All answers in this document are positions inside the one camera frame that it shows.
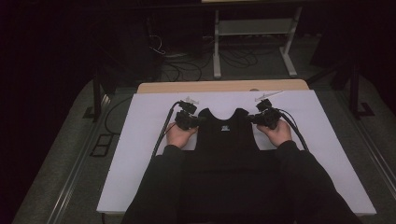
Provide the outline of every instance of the white table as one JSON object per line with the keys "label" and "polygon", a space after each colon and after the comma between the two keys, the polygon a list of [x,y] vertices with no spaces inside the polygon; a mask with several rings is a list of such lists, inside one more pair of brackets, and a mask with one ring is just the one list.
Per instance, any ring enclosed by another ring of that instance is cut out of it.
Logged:
{"label": "white table", "polygon": [[[227,119],[237,107],[256,114],[255,98],[271,91],[224,91],[138,93],[134,96],[106,179],[97,211],[122,214],[126,211],[145,172],[152,150],[171,105],[190,97],[199,101],[197,112],[210,108],[219,119]],[[342,149],[314,91],[283,91],[270,97],[273,107],[284,109],[296,120],[311,153],[329,173],[338,192],[357,215],[375,214],[375,209]],[[253,127],[260,149],[273,149],[268,139]],[[293,139],[302,148],[298,137]],[[183,148],[194,149],[193,136]],[[158,153],[163,153],[165,140]]]}

